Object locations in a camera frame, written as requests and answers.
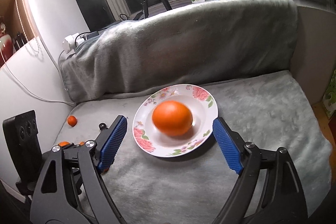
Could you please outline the small mandarin orange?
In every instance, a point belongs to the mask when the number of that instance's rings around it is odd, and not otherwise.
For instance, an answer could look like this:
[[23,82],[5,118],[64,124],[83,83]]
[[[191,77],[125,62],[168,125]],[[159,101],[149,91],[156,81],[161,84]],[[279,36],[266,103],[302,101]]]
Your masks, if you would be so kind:
[[75,116],[71,115],[71,116],[69,116],[69,117],[67,118],[67,123],[68,123],[68,125],[70,125],[71,127],[74,127],[74,126],[76,126],[76,124],[77,124],[77,118],[76,118]]

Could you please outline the large orange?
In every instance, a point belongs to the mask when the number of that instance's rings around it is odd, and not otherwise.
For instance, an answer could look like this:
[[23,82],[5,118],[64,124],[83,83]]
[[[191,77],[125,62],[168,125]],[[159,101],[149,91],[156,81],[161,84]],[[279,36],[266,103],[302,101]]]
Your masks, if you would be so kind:
[[155,107],[151,120],[161,133],[175,137],[189,131],[193,123],[193,115],[183,103],[165,101]]

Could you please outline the floral white plate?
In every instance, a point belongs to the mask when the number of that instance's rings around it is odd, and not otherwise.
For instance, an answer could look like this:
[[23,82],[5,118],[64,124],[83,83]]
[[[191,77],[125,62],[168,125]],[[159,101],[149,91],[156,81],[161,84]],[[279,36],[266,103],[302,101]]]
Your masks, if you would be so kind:
[[217,102],[206,89],[168,86],[144,100],[135,113],[132,133],[139,148],[152,156],[182,156],[210,137],[218,114]]

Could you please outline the white power strip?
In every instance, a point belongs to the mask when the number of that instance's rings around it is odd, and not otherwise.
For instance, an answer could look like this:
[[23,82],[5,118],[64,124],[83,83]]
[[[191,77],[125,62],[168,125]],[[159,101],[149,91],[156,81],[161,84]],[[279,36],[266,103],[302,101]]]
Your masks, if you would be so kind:
[[75,33],[68,35],[62,42],[62,47],[65,53],[70,53],[75,50],[82,42],[84,42],[83,34]]

